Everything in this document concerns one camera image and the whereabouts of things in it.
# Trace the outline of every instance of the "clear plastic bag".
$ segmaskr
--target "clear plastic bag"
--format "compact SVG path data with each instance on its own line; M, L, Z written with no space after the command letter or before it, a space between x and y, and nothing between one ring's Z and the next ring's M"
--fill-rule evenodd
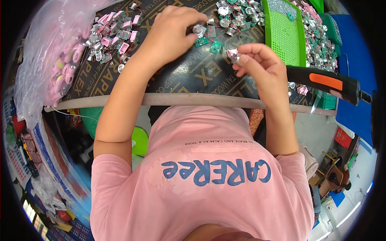
M117 0L48 0L31 22L23 63L15 84L18 120L29 129L41 118L43 106L57 106L67 93L89 36L95 13Z

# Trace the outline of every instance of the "pink t-shirt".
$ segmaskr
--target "pink t-shirt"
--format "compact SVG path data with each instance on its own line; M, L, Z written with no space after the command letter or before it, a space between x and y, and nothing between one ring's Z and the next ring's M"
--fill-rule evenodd
M314 223L304 156L274 158L240 108L173 106L142 163L95 158L91 229L102 240L182 240L219 224L272 241L306 240Z

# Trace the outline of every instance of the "left hand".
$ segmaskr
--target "left hand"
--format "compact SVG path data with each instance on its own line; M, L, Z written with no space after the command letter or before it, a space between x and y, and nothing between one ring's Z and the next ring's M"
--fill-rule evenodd
M136 54L148 56L157 68L183 55L197 39L197 35L186 35L186 29L208 17L188 7L169 5L159 13L150 32Z

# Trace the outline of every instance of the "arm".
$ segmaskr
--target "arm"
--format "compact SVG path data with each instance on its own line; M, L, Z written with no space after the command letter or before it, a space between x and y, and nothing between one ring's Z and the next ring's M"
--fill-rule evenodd
M114 154L131 167L131 135L147 82L163 65L184 54L197 39L186 28L207 16L193 8L168 6L154 20L151 31L129 59L98 121L94 157Z
M250 73L260 99L266 104L267 150L272 155L291 155L299 151L288 100L288 81L284 62L264 44L246 44L237 48L241 67L237 76Z

